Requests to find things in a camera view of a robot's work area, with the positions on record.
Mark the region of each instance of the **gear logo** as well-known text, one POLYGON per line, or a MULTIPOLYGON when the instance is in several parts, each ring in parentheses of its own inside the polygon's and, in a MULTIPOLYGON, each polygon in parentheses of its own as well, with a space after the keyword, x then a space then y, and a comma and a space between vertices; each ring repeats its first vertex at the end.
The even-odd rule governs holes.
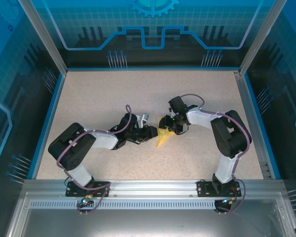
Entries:
POLYGON ((19 3, 17 0, 0 0, 0 14, 8 22, 13 24, 19 16, 19 3))
POLYGON ((173 10, 179 0, 130 0, 130 2, 133 10, 137 10, 138 14, 153 18, 156 15, 161 17, 162 14, 168 14, 168 11, 173 10))

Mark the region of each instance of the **beige tabletop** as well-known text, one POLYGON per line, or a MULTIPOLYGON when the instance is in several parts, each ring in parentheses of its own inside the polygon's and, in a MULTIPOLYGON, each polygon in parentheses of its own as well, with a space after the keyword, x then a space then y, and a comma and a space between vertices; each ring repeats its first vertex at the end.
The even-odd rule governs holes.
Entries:
MULTIPOLYGON (((110 129, 119 124, 129 104, 134 114, 149 114, 147 124, 157 127, 158 117, 169 114, 168 101, 186 93, 201 95, 205 110, 236 110, 248 127, 233 72, 69 71, 37 178, 66 178, 47 148, 73 122, 88 129, 110 129)), ((193 97, 185 97, 184 102, 200 104, 193 97)), ((156 145, 154 138, 141 145, 128 142, 117 151, 91 149, 83 164, 95 179, 109 180, 211 179, 219 164, 213 132, 204 127, 191 125, 186 134, 171 137, 159 148, 156 145)), ((236 176, 262 179, 253 143, 239 162, 236 176)))

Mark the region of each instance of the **perforated metal strip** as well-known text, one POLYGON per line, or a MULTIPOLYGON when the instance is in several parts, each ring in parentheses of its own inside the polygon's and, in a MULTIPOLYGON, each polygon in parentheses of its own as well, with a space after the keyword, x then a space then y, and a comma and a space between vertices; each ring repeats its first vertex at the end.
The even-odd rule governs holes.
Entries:
MULTIPOLYGON (((31 209, 76 209, 78 200, 32 200, 31 209)), ((94 204, 84 209, 92 209, 94 204)), ((104 200, 99 209, 215 209, 214 200, 104 200)))

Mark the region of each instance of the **white arm segment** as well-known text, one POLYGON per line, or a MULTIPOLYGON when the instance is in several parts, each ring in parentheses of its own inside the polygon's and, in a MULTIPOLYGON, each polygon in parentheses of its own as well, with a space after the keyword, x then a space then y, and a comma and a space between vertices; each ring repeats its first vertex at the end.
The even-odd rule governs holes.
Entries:
POLYGON ((118 138, 113 134, 93 132, 91 133, 95 138, 92 148, 105 148, 111 150, 118 142, 118 138))
POLYGON ((70 176, 76 180, 81 186, 86 186, 92 179, 91 174, 86 170, 86 168, 81 163, 75 169, 67 171, 70 176))
POLYGON ((232 180, 232 170, 240 154, 241 152, 234 158, 225 157, 223 154, 221 155, 221 160, 215 172, 215 176, 222 184, 228 183, 232 180))
POLYGON ((200 125, 209 129, 212 129, 211 121, 213 119, 221 117, 217 115, 209 115, 209 114, 200 112, 198 107, 190 109, 187 112, 186 116, 190 124, 200 125))

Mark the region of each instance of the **yellow object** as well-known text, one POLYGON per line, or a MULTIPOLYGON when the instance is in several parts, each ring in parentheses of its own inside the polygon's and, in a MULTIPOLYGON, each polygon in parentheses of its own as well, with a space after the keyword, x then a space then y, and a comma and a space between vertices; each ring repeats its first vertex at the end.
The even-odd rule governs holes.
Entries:
POLYGON ((163 143, 168 141, 170 137, 174 135, 173 131, 169 131, 168 129, 158 128, 158 143, 157 147, 160 147, 163 143))

